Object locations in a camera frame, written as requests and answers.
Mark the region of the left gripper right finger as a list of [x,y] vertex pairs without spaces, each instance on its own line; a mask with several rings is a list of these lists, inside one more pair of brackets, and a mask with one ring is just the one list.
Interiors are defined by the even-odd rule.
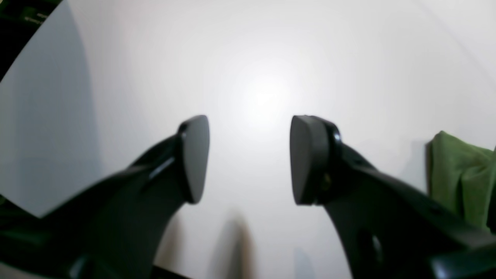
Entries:
[[388,176],[342,141],[337,126],[293,116],[297,205],[320,205],[354,279],[494,279],[495,236]]

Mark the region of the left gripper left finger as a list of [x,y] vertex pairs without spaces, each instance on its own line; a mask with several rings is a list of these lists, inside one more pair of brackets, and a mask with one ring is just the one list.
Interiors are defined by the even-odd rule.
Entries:
[[43,278],[151,278],[169,221],[202,198],[209,145],[208,118],[194,116],[46,217],[2,214],[1,262]]

